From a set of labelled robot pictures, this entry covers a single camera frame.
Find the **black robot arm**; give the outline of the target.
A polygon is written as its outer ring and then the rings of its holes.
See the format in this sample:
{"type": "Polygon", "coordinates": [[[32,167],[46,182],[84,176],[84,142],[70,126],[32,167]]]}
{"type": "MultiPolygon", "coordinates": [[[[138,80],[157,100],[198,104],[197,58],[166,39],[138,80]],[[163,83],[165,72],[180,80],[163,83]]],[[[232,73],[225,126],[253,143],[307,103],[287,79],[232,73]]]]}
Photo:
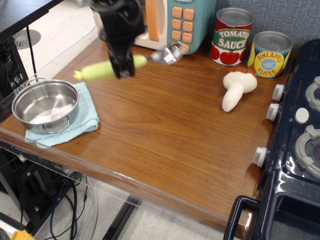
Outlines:
{"type": "Polygon", "coordinates": [[[90,0],[89,6],[100,15],[100,39],[109,47],[109,58],[117,78],[135,74],[132,46],[145,32],[139,0],[90,0]]]}

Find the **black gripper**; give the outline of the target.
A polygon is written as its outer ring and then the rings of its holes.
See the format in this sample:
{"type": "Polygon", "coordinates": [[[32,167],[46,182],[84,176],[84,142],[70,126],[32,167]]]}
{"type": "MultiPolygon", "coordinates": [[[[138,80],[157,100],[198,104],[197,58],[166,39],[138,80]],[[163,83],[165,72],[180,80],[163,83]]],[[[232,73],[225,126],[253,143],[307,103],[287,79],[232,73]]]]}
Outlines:
{"type": "Polygon", "coordinates": [[[135,38],[145,32],[140,2],[101,2],[98,11],[103,23],[106,41],[109,44],[109,60],[117,79],[135,74],[131,47],[135,38]],[[116,60],[116,57],[127,57],[116,60]]]}

